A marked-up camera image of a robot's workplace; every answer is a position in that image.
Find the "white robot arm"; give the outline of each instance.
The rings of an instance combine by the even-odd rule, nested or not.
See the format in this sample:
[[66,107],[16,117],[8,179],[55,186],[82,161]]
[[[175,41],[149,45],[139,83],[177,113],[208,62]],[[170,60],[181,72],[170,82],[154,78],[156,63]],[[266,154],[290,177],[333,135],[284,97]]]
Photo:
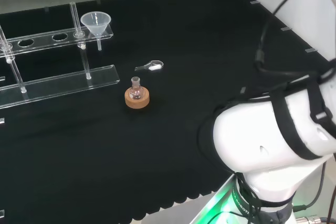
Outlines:
[[[336,75],[319,88],[330,111],[317,117],[332,114],[332,122],[336,125]],[[214,125],[214,144],[220,158],[231,170],[243,173],[246,184],[260,200],[270,206],[275,203],[274,207],[261,208],[270,216],[285,209],[303,180],[336,153],[335,134],[311,117],[314,101],[308,90],[293,93],[285,99],[297,140],[301,143],[289,142],[291,136],[288,139],[287,132],[291,131],[291,125],[288,124],[288,128],[286,122],[279,125],[278,114],[286,113],[281,106],[275,107],[277,101],[274,98],[236,105],[222,112]],[[286,218],[286,223],[296,223],[293,213]]]

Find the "funnel stem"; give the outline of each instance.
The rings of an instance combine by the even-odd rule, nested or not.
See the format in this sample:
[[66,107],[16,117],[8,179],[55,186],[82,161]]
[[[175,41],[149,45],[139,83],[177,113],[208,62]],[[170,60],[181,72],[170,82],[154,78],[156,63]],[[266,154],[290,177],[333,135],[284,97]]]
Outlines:
[[101,41],[100,41],[100,39],[97,39],[97,45],[98,45],[98,50],[101,51]]
[[82,57],[82,62],[84,66],[84,71],[86,75],[86,79],[90,80],[91,79],[91,74],[90,74],[90,67],[89,67],[89,62],[88,62],[88,57],[86,55],[86,49],[80,49],[80,55]]

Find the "clear acrylic rod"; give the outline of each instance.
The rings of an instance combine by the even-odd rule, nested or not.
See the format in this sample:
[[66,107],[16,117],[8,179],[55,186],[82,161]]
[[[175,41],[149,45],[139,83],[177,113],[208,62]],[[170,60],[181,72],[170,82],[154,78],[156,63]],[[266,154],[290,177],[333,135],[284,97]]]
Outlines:
[[72,20],[73,20],[73,24],[75,26],[75,36],[78,38],[81,38],[84,36],[81,28],[80,28],[80,22],[79,22],[79,17],[78,17],[78,13],[77,13],[77,7],[76,7],[76,3],[75,2],[70,2],[70,9],[71,9],[71,14],[72,14]]
[[61,95],[117,84],[120,81],[114,65],[91,69],[91,80],[84,71],[25,82],[27,93],[18,84],[0,87],[0,109],[40,101]]
[[90,74],[90,67],[89,67],[88,57],[87,57],[87,54],[86,54],[86,49],[79,49],[79,51],[80,51],[80,56],[82,58],[84,71],[85,71],[85,74],[86,74],[86,79],[90,80],[91,79],[91,74]]
[[0,26],[0,42],[1,42],[0,51],[2,51],[4,56],[6,57],[6,62],[10,65],[10,68],[12,69],[13,75],[15,77],[18,86],[20,87],[21,93],[26,93],[27,90],[23,83],[21,74],[17,68],[15,57],[12,52],[12,45],[8,44],[8,41],[6,40],[6,36],[1,26]]
[[[73,24],[76,29],[75,37],[82,38],[84,36],[84,32],[81,30],[81,27],[80,27],[79,17],[78,17],[78,12],[77,12],[77,7],[76,7],[75,2],[70,2],[70,10],[71,10]],[[77,43],[77,46],[80,48],[79,51],[80,51],[80,56],[82,58],[83,67],[84,67],[84,71],[86,74],[86,79],[90,80],[91,74],[90,74],[88,57],[86,54],[86,44],[84,41],[79,41]]]
[[17,82],[17,84],[19,85],[20,89],[21,89],[21,93],[26,93],[27,90],[25,88],[25,85],[23,83],[23,80],[21,78],[19,69],[17,68],[16,62],[15,60],[12,60],[12,62],[10,63],[10,67],[12,69],[12,72],[14,74],[15,80]]
[[0,25],[0,53],[1,51],[5,52],[8,50],[10,50],[10,45],[8,44],[4,31]]

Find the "black table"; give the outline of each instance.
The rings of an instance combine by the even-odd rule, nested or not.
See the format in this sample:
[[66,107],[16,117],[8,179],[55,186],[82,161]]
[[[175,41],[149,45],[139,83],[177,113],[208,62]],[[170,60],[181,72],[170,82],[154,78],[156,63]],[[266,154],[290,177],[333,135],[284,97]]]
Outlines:
[[[115,64],[119,84],[0,110],[0,209],[7,223],[129,223],[218,189],[229,173],[202,158],[196,130],[242,87],[267,87],[253,68],[270,13],[253,0],[102,0],[79,15],[109,13],[114,37],[88,43],[90,67]],[[69,6],[0,15],[8,38],[72,27]],[[326,70],[327,61],[279,20],[266,42],[267,67]],[[161,72],[134,67],[162,60]],[[82,70],[76,45],[17,57],[25,81]],[[1,61],[5,85],[14,83]],[[139,75],[150,105],[124,104]],[[200,135],[209,155],[211,125]]]

